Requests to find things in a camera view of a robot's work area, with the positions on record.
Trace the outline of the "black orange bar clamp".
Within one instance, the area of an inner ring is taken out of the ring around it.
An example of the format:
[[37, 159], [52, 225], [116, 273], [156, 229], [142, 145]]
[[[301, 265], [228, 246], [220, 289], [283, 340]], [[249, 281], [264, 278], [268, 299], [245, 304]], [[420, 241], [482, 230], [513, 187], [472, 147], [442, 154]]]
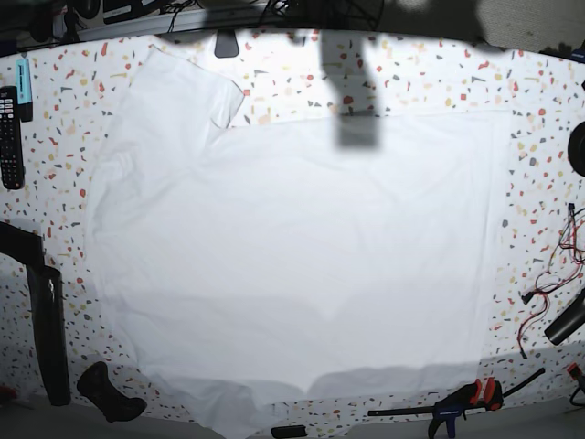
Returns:
[[509, 397], [518, 391], [524, 389], [526, 385], [545, 373], [544, 368], [529, 376], [516, 386], [507, 391], [503, 391], [502, 383], [494, 377], [490, 377], [485, 385], [479, 379], [474, 383], [466, 384], [457, 391], [449, 394], [447, 397], [435, 402], [432, 406], [419, 406], [415, 408], [401, 408], [389, 410], [370, 410], [367, 412], [368, 417], [400, 417], [430, 414], [432, 416], [428, 427], [427, 435], [433, 439], [439, 428], [445, 424], [447, 436], [456, 437], [455, 424], [459, 417], [466, 418], [466, 413], [470, 410], [483, 409], [486, 412], [500, 410], [504, 406], [506, 397]]

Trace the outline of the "black L-shaped bracket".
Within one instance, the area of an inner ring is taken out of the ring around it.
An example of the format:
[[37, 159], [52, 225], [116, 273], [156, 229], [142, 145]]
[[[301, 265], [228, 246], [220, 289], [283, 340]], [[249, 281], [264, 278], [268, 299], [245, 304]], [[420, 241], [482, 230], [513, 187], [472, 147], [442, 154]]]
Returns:
[[1, 253], [26, 268], [37, 363], [43, 385], [51, 405], [66, 406], [71, 397], [61, 272], [45, 264], [41, 237], [7, 223], [1, 224]]

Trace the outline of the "white T-shirt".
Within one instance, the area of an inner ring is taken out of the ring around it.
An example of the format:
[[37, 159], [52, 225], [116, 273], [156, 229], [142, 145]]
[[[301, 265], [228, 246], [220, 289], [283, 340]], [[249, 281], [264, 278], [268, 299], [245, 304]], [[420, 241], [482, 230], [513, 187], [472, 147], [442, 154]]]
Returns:
[[85, 247], [134, 365], [227, 438], [288, 402], [474, 380], [510, 114], [236, 128], [242, 102], [153, 49], [112, 118]]

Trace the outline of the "small black rectangular device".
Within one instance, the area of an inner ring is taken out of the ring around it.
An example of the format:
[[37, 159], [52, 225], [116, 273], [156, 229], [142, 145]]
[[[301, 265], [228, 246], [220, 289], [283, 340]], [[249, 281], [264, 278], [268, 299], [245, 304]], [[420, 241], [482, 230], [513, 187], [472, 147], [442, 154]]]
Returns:
[[274, 439], [297, 439], [307, 437], [304, 425], [284, 425], [271, 428], [271, 436]]

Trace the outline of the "dark phone at table top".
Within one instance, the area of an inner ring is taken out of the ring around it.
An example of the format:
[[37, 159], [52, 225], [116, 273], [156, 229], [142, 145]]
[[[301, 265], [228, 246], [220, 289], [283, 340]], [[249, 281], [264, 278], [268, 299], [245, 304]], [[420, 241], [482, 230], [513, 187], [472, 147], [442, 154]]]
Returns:
[[239, 54], [239, 43], [232, 29], [222, 29], [217, 33], [214, 54], [218, 59], [236, 58]]

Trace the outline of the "black TV remote control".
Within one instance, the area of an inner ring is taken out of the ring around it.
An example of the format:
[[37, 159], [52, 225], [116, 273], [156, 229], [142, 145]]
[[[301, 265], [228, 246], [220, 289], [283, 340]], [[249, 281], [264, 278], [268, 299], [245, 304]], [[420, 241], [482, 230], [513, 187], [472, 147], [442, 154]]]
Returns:
[[16, 86], [1, 88], [0, 104], [1, 180], [6, 189], [20, 190], [24, 187], [25, 168]]

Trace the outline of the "black cylinder tube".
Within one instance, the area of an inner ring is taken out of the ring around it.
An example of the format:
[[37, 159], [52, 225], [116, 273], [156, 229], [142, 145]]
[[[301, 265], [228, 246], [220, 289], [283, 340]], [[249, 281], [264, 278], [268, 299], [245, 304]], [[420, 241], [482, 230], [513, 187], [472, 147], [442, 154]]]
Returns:
[[560, 345], [584, 324], [584, 290], [545, 329], [545, 336], [554, 346]]

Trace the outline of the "black round object right edge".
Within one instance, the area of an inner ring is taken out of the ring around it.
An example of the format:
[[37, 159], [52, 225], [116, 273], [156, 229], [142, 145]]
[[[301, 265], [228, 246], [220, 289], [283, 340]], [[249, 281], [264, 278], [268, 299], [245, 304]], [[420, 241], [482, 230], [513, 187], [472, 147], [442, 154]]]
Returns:
[[572, 169], [585, 176], [585, 123], [578, 124], [571, 132], [568, 143], [568, 159]]

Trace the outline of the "teal highlighter marker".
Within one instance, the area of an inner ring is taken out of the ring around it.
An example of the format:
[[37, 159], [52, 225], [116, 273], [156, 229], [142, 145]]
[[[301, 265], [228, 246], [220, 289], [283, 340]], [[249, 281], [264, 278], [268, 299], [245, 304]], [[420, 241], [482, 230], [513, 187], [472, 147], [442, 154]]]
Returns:
[[17, 106], [19, 118], [23, 123], [33, 120], [33, 99], [31, 87], [31, 75], [28, 59], [19, 58], [16, 61], [17, 73]]

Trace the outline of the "terrazzo pattern table cloth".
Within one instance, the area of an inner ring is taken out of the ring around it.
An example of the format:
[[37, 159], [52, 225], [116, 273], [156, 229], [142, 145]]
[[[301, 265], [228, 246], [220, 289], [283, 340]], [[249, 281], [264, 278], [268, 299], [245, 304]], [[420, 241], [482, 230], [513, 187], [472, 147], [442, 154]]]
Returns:
[[1, 218], [44, 242], [48, 265], [62, 275], [69, 379], [105, 360], [114, 382], [147, 401], [147, 414], [186, 424], [189, 414], [130, 362], [128, 349], [104, 328], [83, 251], [90, 169], [112, 115], [152, 48], [175, 53], [234, 80], [243, 103], [234, 123], [250, 126], [372, 109], [512, 113], [511, 148], [497, 266], [479, 374], [526, 387], [509, 408], [540, 408], [565, 398], [566, 369], [584, 360], [584, 335], [559, 347], [543, 337], [545, 321], [526, 332], [526, 359], [516, 333], [538, 302], [521, 294], [540, 276], [557, 243], [567, 205], [584, 203], [584, 181], [567, 158], [571, 129], [584, 117], [581, 64], [523, 51], [386, 34], [241, 31], [239, 54], [219, 59], [216, 38], [174, 47], [132, 37], [28, 53], [34, 118], [22, 127], [26, 184], [1, 194]]

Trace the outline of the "aluminium rail at top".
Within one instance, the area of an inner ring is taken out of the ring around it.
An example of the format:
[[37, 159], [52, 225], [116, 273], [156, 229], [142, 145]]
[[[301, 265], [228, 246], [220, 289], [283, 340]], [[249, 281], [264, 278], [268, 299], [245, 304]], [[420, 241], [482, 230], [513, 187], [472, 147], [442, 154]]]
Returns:
[[124, 22], [86, 28], [78, 32], [81, 41], [161, 35], [172, 32], [198, 30], [205, 27], [207, 10], [186, 10], [178, 14], [145, 16]]

